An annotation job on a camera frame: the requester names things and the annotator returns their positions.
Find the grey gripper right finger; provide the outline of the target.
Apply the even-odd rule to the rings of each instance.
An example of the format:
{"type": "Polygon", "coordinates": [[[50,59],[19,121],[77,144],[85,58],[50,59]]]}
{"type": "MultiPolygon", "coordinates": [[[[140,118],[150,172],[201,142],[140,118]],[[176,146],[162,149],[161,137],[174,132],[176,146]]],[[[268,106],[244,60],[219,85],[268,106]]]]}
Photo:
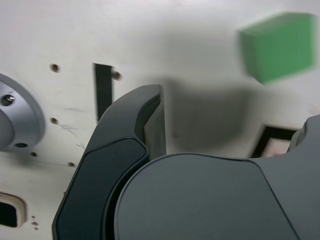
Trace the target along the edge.
{"type": "Polygon", "coordinates": [[[320,118],[285,154],[227,159],[174,154],[151,161],[117,200],[117,240],[317,240],[320,118]]]}

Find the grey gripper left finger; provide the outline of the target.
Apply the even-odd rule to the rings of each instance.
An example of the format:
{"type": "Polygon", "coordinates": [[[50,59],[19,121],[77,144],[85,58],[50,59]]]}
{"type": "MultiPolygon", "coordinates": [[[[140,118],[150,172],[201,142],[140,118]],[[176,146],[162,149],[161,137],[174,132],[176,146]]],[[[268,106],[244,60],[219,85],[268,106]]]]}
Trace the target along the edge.
{"type": "Polygon", "coordinates": [[[166,151],[163,88],[140,86],[102,115],[52,223],[55,240],[112,240],[129,178],[166,151]]]}

